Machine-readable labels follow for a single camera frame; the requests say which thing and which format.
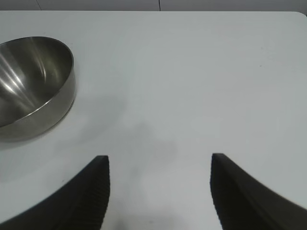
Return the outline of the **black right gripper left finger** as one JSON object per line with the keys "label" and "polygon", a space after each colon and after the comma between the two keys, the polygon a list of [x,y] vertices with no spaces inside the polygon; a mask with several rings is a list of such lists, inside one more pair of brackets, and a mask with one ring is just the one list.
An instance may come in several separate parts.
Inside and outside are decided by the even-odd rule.
{"label": "black right gripper left finger", "polygon": [[96,156],[62,188],[1,223],[2,230],[99,230],[110,197],[108,156]]}

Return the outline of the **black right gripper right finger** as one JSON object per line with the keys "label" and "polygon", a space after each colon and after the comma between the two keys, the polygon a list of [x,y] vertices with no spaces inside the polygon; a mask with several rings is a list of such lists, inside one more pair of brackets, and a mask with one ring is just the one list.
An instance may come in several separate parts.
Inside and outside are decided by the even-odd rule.
{"label": "black right gripper right finger", "polygon": [[210,190],[224,230],[305,230],[307,210],[266,187],[223,153],[212,154]]}

